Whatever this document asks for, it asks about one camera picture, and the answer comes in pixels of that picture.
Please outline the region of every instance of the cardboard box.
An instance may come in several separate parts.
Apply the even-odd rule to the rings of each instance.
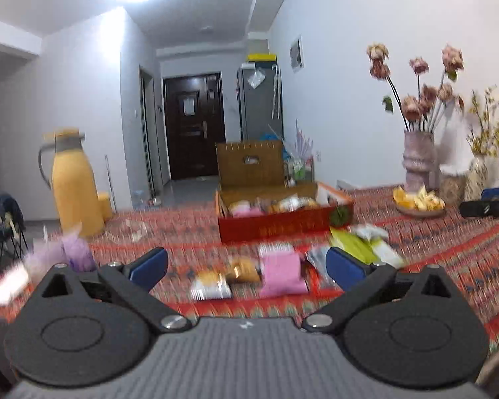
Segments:
[[[353,200],[344,192],[317,182],[285,187],[281,141],[217,144],[217,159],[220,188],[215,207],[224,244],[325,232],[331,224],[349,224],[353,217]],[[314,198],[322,206],[257,217],[231,217],[228,212],[233,202],[257,197],[281,201],[294,194]],[[329,205],[328,197],[336,205]]]

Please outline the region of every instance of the ceramic vase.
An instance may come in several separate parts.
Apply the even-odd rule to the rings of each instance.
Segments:
[[[464,201],[480,200],[482,191],[488,182],[488,167],[484,156],[475,156],[469,165]]]
[[[430,173],[434,168],[435,159],[434,134],[405,130],[403,168],[407,172],[406,192],[417,192],[423,185],[429,188]]]

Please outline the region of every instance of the doorway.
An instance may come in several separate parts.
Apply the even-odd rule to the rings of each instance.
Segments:
[[[217,176],[216,143],[226,141],[219,73],[164,80],[166,135],[173,180]]]
[[[164,121],[161,107],[155,106],[155,82],[153,76],[142,68],[140,76],[140,107],[142,139],[146,158],[146,174],[150,195],[153,197],[163,190],[168,181],[168,161],[164,150]]]

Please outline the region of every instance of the pink snack package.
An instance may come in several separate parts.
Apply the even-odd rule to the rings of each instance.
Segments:
[[[284,294],[308,294],[307,284],[301,277],[301,260],[298,253],[268,253],[261,260],[264,286],[260,297]]]
[[[233,211],[233,217],[255,217],[255,216],[264,216],[264,213],[258,207],[252,207],[249,210]]]

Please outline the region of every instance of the floor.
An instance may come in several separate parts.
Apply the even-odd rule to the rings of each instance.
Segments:
[[[218,177],[171,180],[160,195],[163,207],[212,202],[220,180]]]

